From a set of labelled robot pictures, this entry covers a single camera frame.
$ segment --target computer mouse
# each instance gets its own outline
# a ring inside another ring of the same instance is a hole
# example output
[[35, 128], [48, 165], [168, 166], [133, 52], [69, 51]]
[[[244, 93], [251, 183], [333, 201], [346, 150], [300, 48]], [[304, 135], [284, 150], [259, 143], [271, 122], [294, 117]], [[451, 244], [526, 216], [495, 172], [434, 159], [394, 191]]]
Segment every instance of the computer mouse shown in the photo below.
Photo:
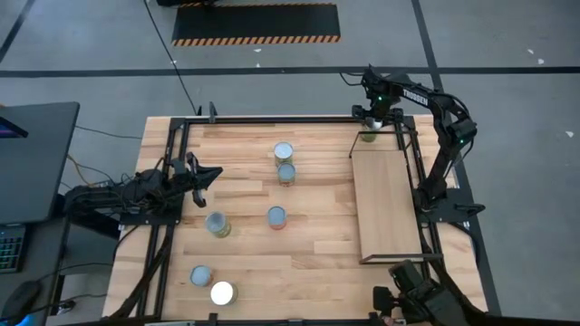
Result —
[[41, 284], [37, 281], [24, 282], [10, 294], [2, 310], [0, 321], [11, 318], [8, 325], [17, 325], [33, 307], [34, 301], [40, 293]]

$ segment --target green can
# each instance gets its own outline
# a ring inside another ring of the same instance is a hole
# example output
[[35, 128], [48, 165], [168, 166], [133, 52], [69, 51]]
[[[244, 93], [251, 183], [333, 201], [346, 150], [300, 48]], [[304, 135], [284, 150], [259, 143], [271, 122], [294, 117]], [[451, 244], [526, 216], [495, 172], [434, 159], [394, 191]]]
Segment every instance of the green can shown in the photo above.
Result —
[[275, 165], [279, 167], [282, 163], [292, 164], [292, 155], [294, 149], [290, 143], [285, 141], [279, 142], [274, 146]]
[[206, 229], [215, 237], [224, 238], [232, 231], [232, 225], [222, 212], [211, 212], [206, 217]]
[[296, 178], [296, 168], [292, 164], [282, 163], [278, 167], [278, 182], [282, 187], [290, 187]]

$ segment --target desk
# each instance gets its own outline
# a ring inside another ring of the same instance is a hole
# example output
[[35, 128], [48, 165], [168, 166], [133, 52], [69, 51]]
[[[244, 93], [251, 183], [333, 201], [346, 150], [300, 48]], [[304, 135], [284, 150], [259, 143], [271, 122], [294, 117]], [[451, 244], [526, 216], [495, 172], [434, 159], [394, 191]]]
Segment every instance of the desk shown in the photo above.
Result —
[[[148, 119], [137, 170], [151, 168], [163, 157], [169, 122], [170, 118]], [[432, 119], [415, 116], [415, 122], [422, 158], [430, 168], [439, 149]], [[206, 193], [208, 207], [197, 208], [186, 195], [173, 239], [162, 320], [204, 321], [210, 312], [217, 312], [220, 320], [367, 319], [373, 286], [396, 287], [388, 264], [359, 265], [348, 158], [358, 130], [356, 123], [236, 124], [234, 118], [228, 124], [194, 125], [188, 151], [202, 166], [221, 166], [224, 173]], [[276, 180], [273, 146], [282, 140], [295, 148], [298, 175], [291, 191]], [[397, 144], [380, 135], [376, 143], [360, 146], [394, 150]], [[284, 206], [289, 214], [281, 231], [266, 224], [265, 214], [272, 205]], [[213, 210], [225, 212], [231, 221], [232, 233], [225, 239], [204, 229], [204, 218]], [[449, 274], [476, 306], [486, 310], [469, 238], [449, 225], [438, 229]], [[119, 248], [103, 315], [116, 311], [138, 281], [149, 235], [150, 229], [142, 226]], [[209, 288], [189, 282], [191, 269], [198, 264], [214, 268], [216, 281], [237, 285], [234, 305], [213, 305]], [[152, 313], [157, 281], [151, 284], [147, 313]]]
[[[27, 139], [0, 139], [0, 223], [13, 223], [15, 217], [22, 223], [38, 222], [30, 224], [26, 232], [28, 248], [22, 271], [0, 274], [0, 308], [18, 285], [60, 266], [69, 223], [63, 217], [48, 217], [53, 212], [78, 111], [79, 104], [72, 102], [0, 108], [0, 116], [29, 132]], [[56, 275], [42, 281], [33, 308], [53, 301], [55, 279]], [[44, 325], [48, 312], [33, 314], [30, 324]]]

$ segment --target hazard stripe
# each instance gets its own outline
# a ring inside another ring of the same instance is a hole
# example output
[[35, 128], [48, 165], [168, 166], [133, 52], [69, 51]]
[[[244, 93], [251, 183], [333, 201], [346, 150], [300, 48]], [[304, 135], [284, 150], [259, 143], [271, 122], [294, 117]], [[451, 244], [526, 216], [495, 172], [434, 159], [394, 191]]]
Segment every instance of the hazard stripe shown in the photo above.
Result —
[[339, 35], [305, 35], [305, 36], [253, 36], [253, 37], [218, 37], [202, 39], [173, 40], [173, 46], [203, 45], [240, 45], [240, 44], [285, 44], [285, 43], [337, 43]]

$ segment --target black floor mat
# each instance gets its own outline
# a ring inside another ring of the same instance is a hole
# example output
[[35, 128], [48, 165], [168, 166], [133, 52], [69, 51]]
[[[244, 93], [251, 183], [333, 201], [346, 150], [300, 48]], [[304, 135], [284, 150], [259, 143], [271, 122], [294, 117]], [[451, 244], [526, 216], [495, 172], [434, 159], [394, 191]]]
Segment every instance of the black floor mat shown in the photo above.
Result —
[[337, 43], [335, 4], [182, 5], [173, 45]]

